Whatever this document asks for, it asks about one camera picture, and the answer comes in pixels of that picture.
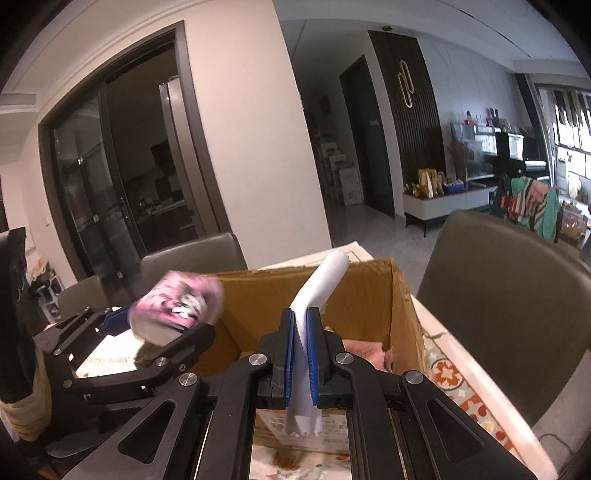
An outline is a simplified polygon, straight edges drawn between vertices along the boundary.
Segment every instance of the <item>gray floor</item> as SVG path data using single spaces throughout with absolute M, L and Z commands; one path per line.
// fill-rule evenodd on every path
M 423 238 L 420 225 L 405 228 L 404 217 L 392 218 L 367 205 L 336 207 L 326 216 L 335 246 L 356 241 L 374 258 L 393 258 L 404 273 L 409 291 L 417 293 L 441 225 L 429 227 Z

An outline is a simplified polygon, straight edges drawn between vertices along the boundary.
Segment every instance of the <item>floral tablecloth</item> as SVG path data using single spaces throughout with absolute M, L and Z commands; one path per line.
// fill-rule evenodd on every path
M 431 366 L 433 382 L 472 420 L 521 460 L 510 438 L 491 415 L 482 399 L 430 338 L 425 338 L 425 356 Z M 351 478 L 349 455 L 302 452 L 287 448 L 254 445 L 251 480 L 347 480 Z

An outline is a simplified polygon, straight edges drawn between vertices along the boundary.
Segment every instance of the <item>cardboard box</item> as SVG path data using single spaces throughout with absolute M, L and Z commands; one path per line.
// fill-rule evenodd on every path
M 243 352 L 254 352 L 262 335 L 275 332 L 281 311 L 289 307 L 315 267 L 228 272 L 219 274 L 225 289 L 225 307 L 216 324 L 216 340 L 191 370 L 207 377 L 223 372 Z M 427 374 L 421 327 L 402 272 L 391 260 L 351 264 L 329 298 L 322 313 L 330 326 L 344 339 L 381 342 L 392 348 L 393 370 L 419 370 Z M 343 451 L 347 446 L 342 413 L 325 417 L 327 431 L 315 437 L 313 450 L 326 453 Z M 303 449 L 312 443 L 282 433 L 284 412 L 263 411 L 255 429 L 255 443 L 275 446 L 264 431 L 264 424 L 283 445 Z

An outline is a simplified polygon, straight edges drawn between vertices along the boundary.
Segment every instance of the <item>gray leather chair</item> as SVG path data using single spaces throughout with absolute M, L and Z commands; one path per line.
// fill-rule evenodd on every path
M 481 213 L 449 216 L 417 298 L 530 426 L 591 345 L 591 271 L 555 244 Z
M 246 262 L 233 233 L 220 233 L 191 240 L 149 254 L 141 261 L 142 283 L 151 289 L 169 270 L 216 273 L 245 270 Z
M 82 312 L 86 307 L 91 307 L 94 312 L 102 312 L 111 307 L 98 275 L 66 288 L 58 295 L 57 302 L 63 320 Z

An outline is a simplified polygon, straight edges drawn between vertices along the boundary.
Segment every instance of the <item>silver bolt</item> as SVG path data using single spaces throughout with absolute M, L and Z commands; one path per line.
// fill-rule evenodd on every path
M 422 381 L 424 380 L 425 377 L 423 377 L 423 374 L 421 372 L 417 372 L 416 370 L 411 370 L 406 372 L 406 374 L 404 374 L 404 378 L 406 378 L 406 381 L 408 383 L 412 383 L 413 385 L 418 385 L 419 383 L 422 383 Z
M 349 352 L 337 353 L 335 360 L 338 364 L 349 365 L 353 362 L 353 355 L 351 355 Z
M 182 374 L 178 378 L 178 383 L 180 383 L 184 387 L 190 387 L 191 385 L 194 385 L 195 383 L 197 383 L 198 379 L 199 378 L 198 378 L 197 374 L 194 374 L 193 372 L 187 372 L 185 374 Z
M 251 365 L 262 365 L 267 362 L 267 356 L 264 353 L 253 353 L 248 357 L 248 361 Z

